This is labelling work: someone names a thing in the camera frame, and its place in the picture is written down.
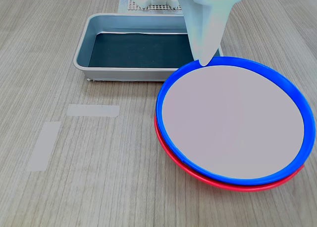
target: silver tray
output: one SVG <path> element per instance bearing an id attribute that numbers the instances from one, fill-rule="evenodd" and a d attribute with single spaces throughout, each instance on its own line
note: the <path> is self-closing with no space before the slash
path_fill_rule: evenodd
<path id="1" fill-rule="evenodd" d="M 102 49 L 103 51 L 93 55 L 95 41 L 100 34 L 116 34 L 116 36 L 126 34 L 187 35 L 187 31 L 184 17 L 181 14 L 98 13 L 90 16 L 86 22 L 73 63 L 77 69 L 84 72 L 88 80 L 165 81 L 178 67 L 165 66 L 159 68 L 156 65 L 153 67 L 129 67 L 132 66 L 129 64 L 125 67 L 116 67 L 115 65 L 91 66 L 92 56 L 96 57 L 98 54 L 101 54 L 101 57 L 97 58 L 98 60 L 107 60 L 108 64 L 115 64 L 115 62 L 111 63 L 113 55 L 107 54 L 107 51 L 114 47 L 113 42 L 105 44 L 106 47 Z M 182 49 L 181 47 L 178 48 L 175 44 L 171 44 L 171 46 L 174 46 L 174 50 L 170 53 L 178 52 L 176 54 L 182 54 L 181 51 L 178 51 Z M 222 56 L 221 48 L 219 48 L 215 56 Z"/>

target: plate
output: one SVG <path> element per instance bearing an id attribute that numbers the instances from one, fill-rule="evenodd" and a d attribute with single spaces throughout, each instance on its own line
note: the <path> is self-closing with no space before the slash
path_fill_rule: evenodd
<path id="1" fill-rule="evenodd" d="M 264 185 L 298 170 L 312 151 L 313 113 L 283 75 L 254 61 L 191 62 L 163 84 L 158 127 L 185 165 L 213 180 Z"/>
<path id="2" fill-rule="evenodd" d="M 165 150 L 165 152 L 167 153 L 167 155 L 181 168 L 183 169 L 185 172 L 187 172 L 189 175 L 193 176 L 194 178 L 217 188 L 221 188 L 221 189 L 226 189 L 229 191 L 238 191 L 238 192 L 258 192 L 258 191 L 267 191 L 273 188 L 276 188 L 280 185 L 283 185 L 285 183 L 287 183 L 288 181 L 290 181 L 294 176 L 296 176 L 303 168 L 304 165 L 302 165 L 298 170 L 296 170 L 294 173 L 292 173 L 291 175 L 289 175 L 288 177 L 281 179 L 279 181 L 270 183 L 270 184 L 265 184 L 265 185 L 255 185 L 255 186 L 239 186 L 239 185 L 233 185 L 233 184 L 228 184 L 228 183 L 223 183 L 223 182 L 219 182 L 216 180 L 213 180 L 211 178 L 208 178 L 204 175 L 201 175 L 199 172 L 196 172 L 195 170 L 191 169 L 190 167 L 188 167 L 187 165 L 185 165 L 183 162 L 181 162 L 177 156 L 170 150 L 170 148 L 167 146 L 167 144 L 165 143 L 164 139 L 162 138 L 162 135 L 159 131 L 158 128 L 158 121 L 156 118 L 156 115 L 154 117 L 154 124 L 155 124 L 155 131 L 156 134 L 158 136 L 158 140 L 160 142 L 160 144 L 162 145 L 163 149 Z"/>

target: red rim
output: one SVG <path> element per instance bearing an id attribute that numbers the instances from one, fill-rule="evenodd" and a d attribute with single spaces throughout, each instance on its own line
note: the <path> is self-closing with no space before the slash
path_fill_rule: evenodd
<path id="1" fill-rule="evenodd" d="M 180 166 L 185 172 L 187 172 L 189 175 L 195 177 L 196 179 L 209 184 L 211 186 L 215 186 L 221 189 L 226 189 L 226 190 L 230 190 L 230 191 L 239 191 L 239 192 L 256 192 L 256 191 L 266 191 L 266 190 L 270 190 L 273 188 L 276 188 L 282 184 L 285 184 L 286 182 L 288 182 L 289 180 L 291 180 L 294 176 L 296 176 L 296 174 L 298 174 L 300 172 L 300 170 L 303 169 L 304 165 L 302 165 L 297 171 L 295 171 L 293 174 L 291 174 L 290 176 L 281 179 L 280 181 L 276 181 L 270 184 L 266 184 L 266 185 L 258 185 L 258 186 L 239 186 L 239 185 L 231 185 L 231 184 L 227 184 L 227 183 L 223 183 L 223 182 L 219 182 L 213 179 L 210 179 L 198 172 L 196 172 L 195 170 L 191 169 L 190 167 L 188 167 L 187 165 L 185 165 L 184 163 L 182 163 L 178 157 L 176 157 L 176 155 L 170 150 L 170 148 L 167 146 L 167 144 L 165 143 L 164 139 L 162 138 L 162 135 L 159 131 L 159 127 L 158 127 L 158 121 L 157 121 L 157 117 L 156 114 L 154 116 L 154 123 L 155 123 L 155 131 L 157 133 L 158 136 L 158 140 L 160 142 L 160 144 L 162 145 L 163 149 L 165 150 L 165 152 L 167 153 L 167 155 L 178 165 Z"/>

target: white tape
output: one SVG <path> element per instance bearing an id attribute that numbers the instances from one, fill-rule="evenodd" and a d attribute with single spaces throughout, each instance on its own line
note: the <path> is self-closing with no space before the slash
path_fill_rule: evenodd
<path id="1" fill-rule="evenodd" d="M 67 115 L 117 117 L 119 115 L 119 106 L 70 104 Z"/>
<path id="2" fill-rule="evenodd" d="M 27 171 L 45 171 L 51 153 L 57 138 L 61 122 L 45 122 L 35 147 L 32 156 L 29 160 Z"/>

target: rectangular tray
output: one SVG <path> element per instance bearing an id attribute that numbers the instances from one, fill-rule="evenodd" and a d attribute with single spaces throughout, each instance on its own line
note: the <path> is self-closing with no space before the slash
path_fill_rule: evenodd
<path id="1" fill-rule="evenodd" d="M 183 15 L 113 13 L 88 18 L 73 60 L 94 81 L 165 81 L 191 61 Z"/>

